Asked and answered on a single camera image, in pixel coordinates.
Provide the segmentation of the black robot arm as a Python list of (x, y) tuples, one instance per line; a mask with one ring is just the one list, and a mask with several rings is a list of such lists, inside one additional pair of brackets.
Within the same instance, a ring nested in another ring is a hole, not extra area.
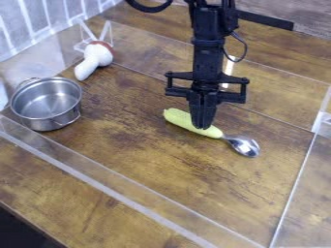
[(194, 127), (209, 129), (218, 104), (246, 103), (250, 79), (223, 72), (226, 36), (235, 36), (239, 11), (234, 0), (222, 0), (219, 5), (206, 0), (187, 2), (194, 32), (192, 71), (166, 74), (166, 95), (187, 99)]

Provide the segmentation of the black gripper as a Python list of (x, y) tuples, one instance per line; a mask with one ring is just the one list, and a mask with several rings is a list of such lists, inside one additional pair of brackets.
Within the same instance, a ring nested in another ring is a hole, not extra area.
[(194, 59), (191, 72), (168, 72), (166, 94), (186, 97), (191, 122), (195, 128), (209, 129), (218, 110), (218, 104), (246, 102), (246, 77), (229, 76), (223, 72), (226, 37), (234, 36), (239, 27), (239, 10), (234, 6), (196, 6), (190, 8)]

